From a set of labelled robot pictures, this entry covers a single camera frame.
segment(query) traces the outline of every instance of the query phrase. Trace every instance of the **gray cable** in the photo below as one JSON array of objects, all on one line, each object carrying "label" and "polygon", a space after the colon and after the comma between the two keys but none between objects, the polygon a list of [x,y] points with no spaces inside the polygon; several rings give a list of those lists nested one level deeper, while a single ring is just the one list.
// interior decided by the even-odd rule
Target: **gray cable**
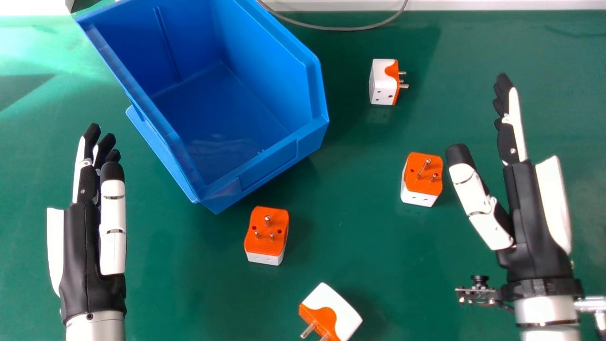
[{"label": "gray cable", "polygon": [[290,19],[290,18],[283,16],[280,13],[274,11],[273,9],[271,9],[263,0],[257,0],[257,2],[259,3],[259,5],[261,5],[261,7],[263,7],[266,11],[271,13],[273,16],[278,17],[284,21],[288,21],[291,24],[306,27],[308,29],[322,30],[322,31],[337,31],[337,32],[357,32],[357,31],[366,31],[366,30],[376,29],[377,27],[381,27],[383,25],[389,24],[390,22],[394,21],[398,16],[400,16],[404,12],[404,9],[406,9],[406,5],[408,5],[408,0],[404,0],[404,3],[402,4],[402,8],[400,8],[394,15],[392,15],[391,17],[389,17],[381,22],[377,22],[376,24],[358,26],[358,27],[331,27],[331,26],[312,25],[312,24],[307,24],[305,22]]}]

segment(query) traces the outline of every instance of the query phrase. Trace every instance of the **blue plastic bin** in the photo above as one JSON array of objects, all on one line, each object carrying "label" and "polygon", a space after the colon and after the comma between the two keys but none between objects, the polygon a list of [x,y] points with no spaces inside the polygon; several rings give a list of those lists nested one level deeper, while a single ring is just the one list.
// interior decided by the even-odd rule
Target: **blue plastic bin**
[{"label": "blue plastic bin", "polygon": [[215,214],[320,147],[320,63],[255,0],[125,0],[77,21],[137,130]]}]

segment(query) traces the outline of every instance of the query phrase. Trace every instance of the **green table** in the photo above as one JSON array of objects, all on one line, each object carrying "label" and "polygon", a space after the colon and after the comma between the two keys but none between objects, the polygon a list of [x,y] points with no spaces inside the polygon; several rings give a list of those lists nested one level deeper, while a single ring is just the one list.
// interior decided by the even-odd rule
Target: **green table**
[{"label": "green table", "polygon": [[[128,99],[70,18],[0,19],[0,340],[64,336],[45,208],[69,204],[76,145],[92,121],[118,137],[127,174],[129,341],[296,340],[298,305],[319,282],[364,319],[353,340],[516,340],[506,312],[456,301],[453,288],[469,275],[496,286],[505,274],[452,186],[431,209],[399,199],[409,152],[442,155],[465,142],[505,201],[491,108],[503,71],[521,92],[532,158],[561,157],[576,275],[588,293],[606,293],[606,12],[415,12],[362,33],[291,28],[322,62],[324,145],[215,216],[187,200],[130,124]],[[410,90],[394,108],[368,103],[372,58],[397,58],[408,71]],[[256,205],[291,214],[278,268],[246,261]],[[592,318],[583,323],[593,340]]]}]

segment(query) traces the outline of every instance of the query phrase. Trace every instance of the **robotic arm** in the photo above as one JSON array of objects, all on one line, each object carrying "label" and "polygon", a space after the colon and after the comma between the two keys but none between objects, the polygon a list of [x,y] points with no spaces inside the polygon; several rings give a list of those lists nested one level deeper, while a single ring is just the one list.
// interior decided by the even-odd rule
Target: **robotic arm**
[{"label": "robotic arm", "polygon": [[124,341],[124,171],[116,138],[91,124],[80,137],[72,204],[47,209],[48,267],[67,341]]},{"label": "robotic arm", "polygon": [[500,306],[515,313],[524,341],[577,341],[578,312],[596,318],[606,340],[606,300],[587,297],[574,279],[570,215],[559,159],[539,164],[528,158],[518,91],[507,75],[497,77],[493,105],[499,118],[497,147],[503,162],[509,203],[506,213],[482,182],[470,151],[463,144],[446,151],[448,170],[465,213],[500,267],[507,284],[488,287],[486,276],[473,276],[471,288],[456,289],[462,304]]}]

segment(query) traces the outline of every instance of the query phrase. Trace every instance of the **bin bottom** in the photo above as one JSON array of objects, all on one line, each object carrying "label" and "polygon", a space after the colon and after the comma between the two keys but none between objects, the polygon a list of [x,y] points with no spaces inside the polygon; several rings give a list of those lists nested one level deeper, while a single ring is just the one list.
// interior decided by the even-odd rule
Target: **bin bottom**
[{"label": "bin bottom", "polygon": [[288,136],[274,115],[222,63],[152,100],[207,184]]}]

